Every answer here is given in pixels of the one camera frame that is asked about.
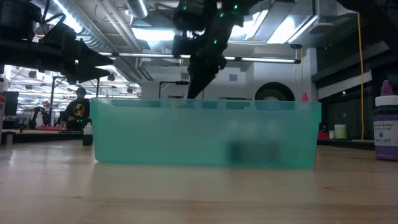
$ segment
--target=fluorescent light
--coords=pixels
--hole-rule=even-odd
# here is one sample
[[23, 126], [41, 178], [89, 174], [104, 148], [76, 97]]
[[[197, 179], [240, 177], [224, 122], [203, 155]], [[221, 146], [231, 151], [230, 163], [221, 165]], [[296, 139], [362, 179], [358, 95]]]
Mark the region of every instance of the fluorescent light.
[[107, 57], [112, 56], [112, 53], [107, 53], [107, 52], [101, 52], [101, 53], [99, 53], [99, 54], [100, 54], [100, 55], [107, 56]]
[[291, 37], [287, 42], [291, 43], [295, 39], [297, 39], [300, 35], [304, 33], [316, 20], [318, 20], [318, 16], [314, 16], [308, 23], [306, 23], [299, 31], [297, 31], [293, 37]]
[[295, 63], [293, 59], [243, 57], [243, 62]]
[[146, 41], [174, 40], [174, 34], [175, 34], [173, 29], [132, 28], [132, 31], [137, 39], [146, 40]]
[[[84, 88], [97, 88], [97, 86], [95, 85], [80, 85], [81, 87], [84, 87]], [[99, 84], [99, 87], [100, 88], [112, 88], [112, 86], [110, 86], [110, 85], [106, 85], [106, 86], [101, 86], [101, 84]]]
[[[89, 96], [86, 96], [86, 98], [87, 99], [92, 99], [92, 98], [96, 98], [96, 96], [93, 96], [93, 95], [89, 95]], [[98, 95], [98, 98], [138, 98], [138, 96], [134, 96], [134, 95], [132, 95], [132, 96], [121, 96], [121, 95], [114, 95], [114, 96], [111, 96], [111, 95]]]
[[284, 44], [286, 43], [292, 35], [295, 33], [295, 22], [291, 16], [286, 17], [286, 19], [279, 25], [275, 30], [273, 35], [267, 41], [268, 44]]
[[24, 105], [24, 107], [28, 107], [28, 108], [35, 108], [38, 107], [39, 105]]
[[264, 22], [264, 19], [266, 18], [268, 14], [268, 10], [264, 10], [262, 12], [257, 12], [253, 15], [253, 20], [254, 24], [250, 29], [246, 31], [246, 37], [245, 40], [248, 40], [250, 38], [254, 37], [254, 34], [256, 34], [257, 30], [259, 30], [262, 22]]
[[[268, 10], [257, 12], [253, 15], [252, 21], [243, 22], [243, 27], [234, 26], [231, 38], [244, 37], [246, 40], [252, 38], [268, 14]], [[173, 29], [141, 29], [132, 28], [137, 39], [145, 41], [171, 41], [174, 40], [175, 32]]]
[[[43, 97], [51, 97], [51, 93], [19, 93], [21, 96], [43, 96]], [[63, 94], [63, 93], [54, 93], [54, 97], [63, 97], [63, 96], [74, 96], [75, 94]], [[95, 95], [86, 95], [87, 99], [95, 98]], [[98, 97], [109, 97], [109, 98], [138, 98], [138, 96], [130, 95], [130, 96], [121, 96], [121, 95], [114, 95], [114, 96], [106, 96], [106, 95], [99, 95]]]
[[174, 58], [171, 54], [120, 53], [120, 57]]
[[[139, 57], [139, 58], [174, 58], [171, 54], [146, 54], [146, 53], [120, 53], [120, 57]], [[180, 55], [179, 58], [190, 58], [189, 55]], [[232, 57], [225, 56], [228, 61], [238, 61], [238, 62], [269, 62], [269, 63], [295, 63], [296, 60], [293, 59], [283, 59], [283, 58], [262, 58], [262, 57]]]

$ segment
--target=white wall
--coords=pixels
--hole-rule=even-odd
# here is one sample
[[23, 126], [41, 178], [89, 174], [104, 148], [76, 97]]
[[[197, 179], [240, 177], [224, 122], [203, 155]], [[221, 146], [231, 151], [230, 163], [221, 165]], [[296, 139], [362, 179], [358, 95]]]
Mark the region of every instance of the white wall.
[[[238, 80], [236, 82], [229, 81], [229, 74], [237, 74]], [[225, 68], [217, 74], [216, 78], [205, 89], [204, 99], [218, 99], [220, 97], [235, 97], [245, 98], [245, 73], [241, 72], [239, 68]], [[169, 96], [183, 96], [187, 94], [188, 86], [175, 85], [164, 83], [162, 85], [161, 98], [168, 98]], [[143, 99], [155, 99], [159, 97], [159, 82], [144, 82], [142, 83]]]
[[310, 101], [318, 101], [311, 76], [317, 72], [316, 49], [308, 49], [301, 64], [253, 63], [247, 70], [246, 98], [253, 99], [258, 89], [270, 82], [279, 82], [289, 87], [296, 100], [307, 92]]
[[[254, 99], [258, 89], [270, 82], [279, 82], [289, 87], [296, 100], [301, 100], [303, 91], [307, 92], [310, 101], [317, 101], [317, 91], [311, 81], [311, 76], [317, 72], [317, 55], [315, 49], [308, 49], [302, 63], [253, 63], [246, 72], [239, 68], [225, 68], [205, 89], [204, 99], [218, 99], [220, 97]], [[229, 74], [237, 74], [236, 82], [229, 81]], [[183, 96], [187, 93], [187, 86], [169, 85], [163, 92], [162, 98]], [[144, 82], [142, 84], [142, 98], [154, 99], [159, 97], [159, 82]]]

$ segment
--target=black cable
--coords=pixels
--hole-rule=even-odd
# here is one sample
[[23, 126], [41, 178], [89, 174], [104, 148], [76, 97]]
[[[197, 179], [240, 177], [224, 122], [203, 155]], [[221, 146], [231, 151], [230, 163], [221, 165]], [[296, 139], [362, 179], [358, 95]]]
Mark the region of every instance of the black cable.
[[62, 17], [59, 22], [64, 22], [65, 19], [67, 18], [67, 16], [64, 13], [58, 13], [57, 15], [51, 17], [50, 19], [47, 19], [46, 21], [44, 21], [44, 24], [48, 24], [49, 22], [53, 21], [54, 19], [58, 18], [58, 17]]
[[50, 19], [45, 19], [47, 17], [47, 14], [49, 13], [49, 9], [50, 9], [50, 0], [47, 0], [47, 2], [45, 3], [45, 8], [44, 8], [44, 13], [43, 16], [41, 18], [41, 29], [43, 32], [43, 35], [47, 34], [46, 31], [44, 30], [44, 25], [48, 24], [49, 22], [53, 21], [54, 19], [61, 17], [61, 19], [57, 22], [64, 22], [65, 19], [67, 19], [67, 16], [64, 13], [58, 13], [55, 16], [52, 16]]
[[45, 3], [44, 13], [42, 16], [42, 24], [45, 23], [44, 20], [45, 20], [45, 17], [47, 16], [47, 13], [49, 12], [49, 8], [50, 8], [50, 0], [47, 0], [47, 2]]
[[47, 13], [49, 12], [49, 8], [50, 8], [50, 0], [47, 0], [47, 2], [45, 3], [44, 13], [43, 13], [43, 16], [42, 16], [42, 19], [40, 22], [40, 28], [42, 28], [43, 35], [45, 35], [44, 20], [45, 20], [45, 17], [47, 16]]

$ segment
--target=teal plastic bin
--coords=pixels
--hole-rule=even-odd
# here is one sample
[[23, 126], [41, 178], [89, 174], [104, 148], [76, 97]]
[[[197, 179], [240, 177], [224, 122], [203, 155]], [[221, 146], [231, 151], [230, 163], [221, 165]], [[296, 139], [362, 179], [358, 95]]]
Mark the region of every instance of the teal plastic bin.
[[91, 117], [100, 162], [309, 168], [321, 104], [95, 98]]

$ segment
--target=workbench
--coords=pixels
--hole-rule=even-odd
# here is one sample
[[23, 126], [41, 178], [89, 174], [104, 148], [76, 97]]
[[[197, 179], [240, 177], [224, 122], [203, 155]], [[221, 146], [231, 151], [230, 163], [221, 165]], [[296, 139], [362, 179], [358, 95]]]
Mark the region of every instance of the workbench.
[[6, 143], [7, 132], [15, 133], [13, 143], [45, 142], [45, 141], [66, 141], [83, 139], [83, 133], [51, 130], [23, 129], [22, 132], [16, 129], [3, 129], [1, 144]]
[[18, 144], [0, 149], [0, 220], [393, 224], [397, 174], [374, 152], [329, 146], [313, 170], [256, 170], [99, 164], [81, 141]]

